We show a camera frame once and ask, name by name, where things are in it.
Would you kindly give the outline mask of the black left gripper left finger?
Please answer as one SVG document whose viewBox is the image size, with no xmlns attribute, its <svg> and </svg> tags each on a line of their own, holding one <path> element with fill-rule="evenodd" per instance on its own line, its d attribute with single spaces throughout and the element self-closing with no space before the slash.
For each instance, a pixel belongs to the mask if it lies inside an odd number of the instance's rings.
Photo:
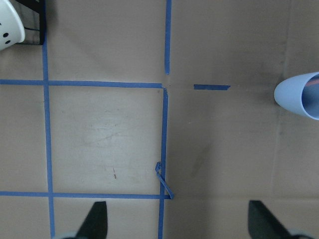
<svg viewBox="0 0 319 239">
<path fill-rule="evenodd" d="M 105 239 L 108 234 L 107 204 L 95 202 L 85 218 L 76 239 Z"/>
</svg>

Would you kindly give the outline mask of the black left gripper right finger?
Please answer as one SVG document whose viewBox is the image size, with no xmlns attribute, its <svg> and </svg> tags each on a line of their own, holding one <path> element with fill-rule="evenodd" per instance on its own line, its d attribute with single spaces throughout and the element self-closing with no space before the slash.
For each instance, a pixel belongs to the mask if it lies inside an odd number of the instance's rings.
<svg viewBox="0 0 319 239">
<path fill-rule="evenodd" d="M 252 239 L 292 239 L 293 236 L 259 200 L 248 205 L 248 233 Z"/>
</svg>

